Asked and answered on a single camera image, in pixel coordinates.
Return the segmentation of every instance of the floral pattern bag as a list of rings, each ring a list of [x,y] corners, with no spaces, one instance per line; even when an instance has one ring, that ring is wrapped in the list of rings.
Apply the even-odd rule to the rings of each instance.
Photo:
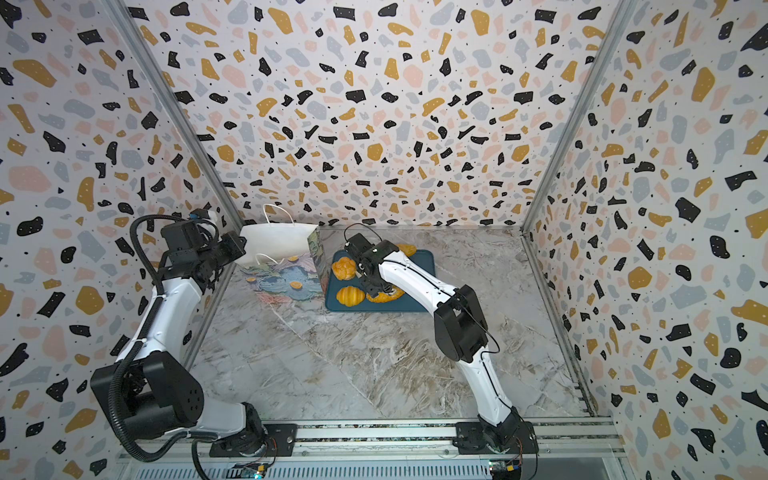
[[[270,222],[267,206],[288,214],[291,223]],[[246,225],[240,231],[246,254],[236,263],[245,280],[267,303],[324,298],[330,268],[317,225],[296,223],[274,204],[265,204],[263,212],[266,223]]]

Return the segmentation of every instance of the marble floor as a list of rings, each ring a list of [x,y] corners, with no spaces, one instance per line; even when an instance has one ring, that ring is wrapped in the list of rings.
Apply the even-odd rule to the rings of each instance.
[[[586,415],[517,231],[379,232],[431,250],[440,280],[475,289],[501,344],[495,368],[523,416]],[[342,248],[341,230],[321,235],[326,255]],[[192,373],[212,396],[250,402],[263,419],[477,415],[472,392],[438,350],[426,313],[331,313],[319,300],[269,306],[239,271]]]

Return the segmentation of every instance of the wall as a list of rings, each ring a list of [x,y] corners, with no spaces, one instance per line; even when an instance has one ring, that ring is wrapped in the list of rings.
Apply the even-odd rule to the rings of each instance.
[[[531,238],[637,478],[768,478],[758,2],[638,2]]]
[[[100,3],[0,12],[0,477],[108,478],[88,381],[151,291],[128,226],[218,203]],[[159,228],[140,233],[154,260]]]
[[[612,2],[131,0],[246,219],[519,223]]]

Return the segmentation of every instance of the wire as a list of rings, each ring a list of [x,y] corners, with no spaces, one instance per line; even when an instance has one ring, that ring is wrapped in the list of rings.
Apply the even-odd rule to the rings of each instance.
[[[515,440],[518,441],[518,447],[520,447],[520,453],[518,454],[518,458],[520,459],[520,466],[522,467],[523,466],[523,443],[517,437],[515,437]]]
[[[219,227],[217,227],[215,223],[213,223],[210,220],[205,219],[205,218],[195,218],[195,219],[192,219],[191,222],[196,224],[196,225],[199,225],[201,223],[206,223],[208,225],[211,225],[214,228],[214,234],[213,235],[211,235],[211,233],[208,230],[206,230],[205,228],[199,228],[198,229],[203,235],[206,236],[206,238],[210,239],[208,241],[208,244],[207,244],[208,247],[211,246],[211,245],[215,245],[216,243],[219,242]]]
[[[371,230],[371,231],[373,232],[373,234],[374,234],[374,235],[376,235],[376,236],[379,238],[379,242],[383,242],[383,241],[384,241],[384,239],[382,238],[382,236],[381,236],[381,235],[379,235],[379,234],[376,232],[376,230],[374,230],[374,229],[373,229],[373,228],[371,228],[370,226],[368,226],[368,225],[365,225],[364,223],[355,222],[355,223],[351,223],[350,225],[348,225],[348,226],[347,226],[347,228],[345,228],[345,229],[344,229],[344,242],[345,242],[345,243],[346,243],[346,231],[347,231],[347,230],[349,230],[349,228],[350,228],[352,225],[363,225],[363,226],[364,226],[365,228],[367,228],[368,230]]]
[[[270,439],[272,440],[272,445],[275,445],[275,456],[272,458],[272,463],[269,465],[271,467],[272,465],[275,465],[275,462],[277,461],[277,440],[275,440],[274,437],[270,437]]]
[[[531,440],[534,443],[534,446],[536,447],[536,467],[533,469],[533,475],[528,477],[528,480],[532,480],[536,474],[538,473],[538,438],[536,437],[536,434],[534,433],[533,429],[531,428],[530,423],[525,424],[526,427],[528,427],[528,433],[531,434]]]
[[[491,383],[491,387],[493,388],[493,393],[495,393],[495,394],[496,394],[496,398],[498,399],[498,401],[499,401],[499,402],[501,402],[501,403],[502,403],[502,405],[503,405],[503,406],[507,407],[507,408],[509,409],[509,411],[511,412],[511,411],[512,411],[512,407],[511,407],[511,406],[509,406],[509,405],[507,405],[507,403],[506,403],[504,400],[502,400],[501,396],[498,394],[498,390],[496,390],[496,385],[494,385],[494,384],[493,384],[493,379],[491,378],[491,373],[488,371],[488,367],[487,367],[487,366],[485,366],[485,362],[483,362],[483,361],[482,361],[482,360],[483,360],[482,356],[483,356],[483,355],[485,355],[486,353],[489,353],[489,354],[491,354],[491,355],[495,355],[496,353],[500,353],[500,352],[501,352],[501,350],[502,350],[502,348],[501,348],[501,347],[500,347],[500,345],[498,344],[498,340],[496,340],[496,337],[494,337],[494,336],[493,336],[493,335],[492,335],[492,334],[491,334],[491,333],[488,331],[488,329],[486,329],[486,328],[485,328],[485,327],[484,327],[484,326],[483,326],[483,325],[482,325],[480,322],[478,322],[478,321],[477,321],[477,319],[475,318],[475,316],[473,316],[473,315],[472,315],[472,313],[470,313],[470,312],[469,312],[469,310],[464,310],[464,311],[467,313],[467,315],[469,315],[469,318],[471,318],[471,319],[472,319],[472,321],[474,321],[475,323],[477,323],[477,324],[478,324],[478,326],[479,326],[480,328],[482,328],[483,332],[485,332],[485,334],[486,334],[486,335],[488,335],[488,336],[490,336],[490,337],[491,337],[491,340],[493,340],[493,343],[495,343],[495,344],[496,344],[496,351],[495,351],[495,352],[491,352],[491,351],[489,351],[489,350],[484,350],[483,352],[481,352],[481,353],[480,353],[480,363],[482,363],[482,368],[485,370],[485,374],[486,374],[486,376],[488,377],[488,381]]]
[[[192,441],[192,463],[194,464],[195,472],[197,472],[200,478],[202,478],[203,480],[210,480],[210,477],[208,475],[205,475],[203,466],[200,464],[200,455],[197,452],[198,443],[200,443],[200,440]]]
[[[267,448],[266,443],[265,443],[264,444],[264,451],[261,452],[261,455],[259,455],[259,458],[257,458],[256,460],[253,460],[251,462],[248,462],[247,464],[245,464],[245,466],[246,467],[250,467],[251,465],[257,465],[259,462],[261,462],[261,459],[264,458],[267,450],[269,450],[269,448]]]

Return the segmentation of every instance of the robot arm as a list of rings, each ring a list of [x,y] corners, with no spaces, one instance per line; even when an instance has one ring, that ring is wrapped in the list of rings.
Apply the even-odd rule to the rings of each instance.
[[[357,263],[360,283],[376,296],[392,292],[392,285],[421,303],[435,322],[435,342],[457,362],[478,405],[478,417],[488,446],[506,452],[515,441],[523,421],[502,390],[488,350],[488,324],[475,291],[464,285],[444,283],[414,264],[399,248],[387,241],[372,245],[361,233],[345,245]]]
[[[151,306],[115,364],[94,372],[91,389],[121,444],[142,462],[159,459],[182,438],[216,442],[233,455],[251,455],[266,443],[251,405],[212,399],[178,361],[187,325],[211,277],[245,253],[245,239],[232,233],[219,238],[214,215],[206,210],[195,210],[189,220],[147,215],[131,225],[134,250],[154,284]],[[159,270],[137,237],[138,225],[152,220],[173,221],[161,230],[169,248]],[[170,440],[157,452],[145,452],[136,443],[166,434]]]

